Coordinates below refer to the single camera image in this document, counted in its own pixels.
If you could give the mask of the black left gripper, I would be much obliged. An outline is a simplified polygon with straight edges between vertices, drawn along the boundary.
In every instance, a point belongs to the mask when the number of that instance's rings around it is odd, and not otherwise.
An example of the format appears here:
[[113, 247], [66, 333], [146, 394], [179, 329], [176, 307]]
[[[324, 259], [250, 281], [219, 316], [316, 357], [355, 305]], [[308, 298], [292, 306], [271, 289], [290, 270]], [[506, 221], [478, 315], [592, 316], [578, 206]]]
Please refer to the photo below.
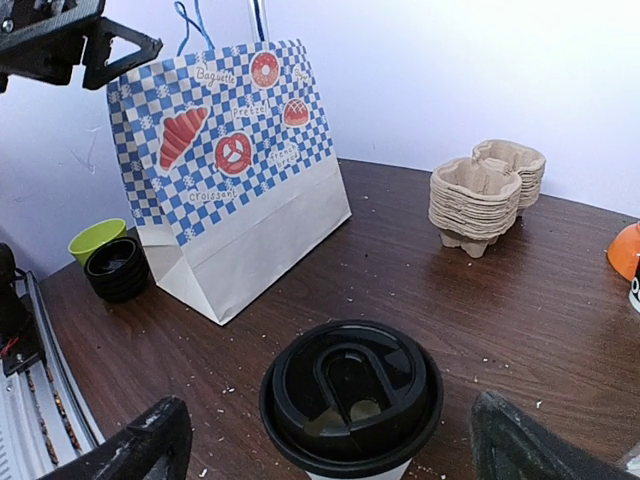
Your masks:
[[82, 86], [99, 90], [158, 57], [161, 39], [101, 17], [104, 8], [103, 1], [3, 1], [1, 91], [11, 76], [67, 85], [81, 63]]

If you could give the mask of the stack of paper cups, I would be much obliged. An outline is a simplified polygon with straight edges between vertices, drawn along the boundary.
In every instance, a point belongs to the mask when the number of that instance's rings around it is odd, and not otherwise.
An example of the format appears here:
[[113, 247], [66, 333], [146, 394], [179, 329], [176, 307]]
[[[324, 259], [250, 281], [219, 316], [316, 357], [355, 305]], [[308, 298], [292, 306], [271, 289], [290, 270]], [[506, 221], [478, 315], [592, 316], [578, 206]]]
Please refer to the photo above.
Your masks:
[[629, 301], [632, 307], [640, 312], [640, 281], [638, 276], [634, 276], [631, 281], [630, 291], [629, 291]]

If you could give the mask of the blue checkered paper bag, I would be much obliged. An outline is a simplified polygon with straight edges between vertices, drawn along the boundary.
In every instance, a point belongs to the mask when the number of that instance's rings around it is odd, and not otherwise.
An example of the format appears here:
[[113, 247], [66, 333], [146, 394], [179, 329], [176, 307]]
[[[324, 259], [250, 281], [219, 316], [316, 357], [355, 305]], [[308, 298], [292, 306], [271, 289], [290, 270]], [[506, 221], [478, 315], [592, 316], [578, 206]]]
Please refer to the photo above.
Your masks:
[[351, 214], [306, 48], [250, 8], [252, 42], [131, 69], [106, 92], [155, 283], [217, 325]]

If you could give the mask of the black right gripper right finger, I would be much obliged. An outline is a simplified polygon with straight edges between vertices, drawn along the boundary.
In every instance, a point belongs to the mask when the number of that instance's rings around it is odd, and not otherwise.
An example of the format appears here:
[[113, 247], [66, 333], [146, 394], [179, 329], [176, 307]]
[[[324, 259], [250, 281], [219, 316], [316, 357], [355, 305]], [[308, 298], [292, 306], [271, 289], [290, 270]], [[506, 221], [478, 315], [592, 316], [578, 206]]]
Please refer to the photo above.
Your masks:
[[471, 410], [472, 460], [478, 479], [633, 479], [546, 429], [497, 392], [480, 393]]

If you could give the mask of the stack of black cup lids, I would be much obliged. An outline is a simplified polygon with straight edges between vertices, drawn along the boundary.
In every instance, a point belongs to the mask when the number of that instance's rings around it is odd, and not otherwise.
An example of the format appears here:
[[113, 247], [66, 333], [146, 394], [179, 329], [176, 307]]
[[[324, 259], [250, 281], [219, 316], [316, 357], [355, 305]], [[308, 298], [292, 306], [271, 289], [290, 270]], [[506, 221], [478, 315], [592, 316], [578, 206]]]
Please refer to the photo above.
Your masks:
[[122, 303], [136, 297], [145, 290], [150, 276], [141, 245], [128, 236], [99, 247], [83, 270], [96, 295], [109, 303]]

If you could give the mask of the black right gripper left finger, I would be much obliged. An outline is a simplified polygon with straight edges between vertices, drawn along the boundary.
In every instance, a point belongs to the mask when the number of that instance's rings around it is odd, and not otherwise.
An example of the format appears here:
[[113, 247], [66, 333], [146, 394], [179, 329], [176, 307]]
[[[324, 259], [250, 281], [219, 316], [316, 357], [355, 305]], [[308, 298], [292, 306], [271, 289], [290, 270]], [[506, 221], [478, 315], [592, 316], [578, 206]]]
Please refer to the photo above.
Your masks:
[[160, 399], [103, 444], [55, 469], [47, 479], [184, 479], [192, 426], [184, 400]]

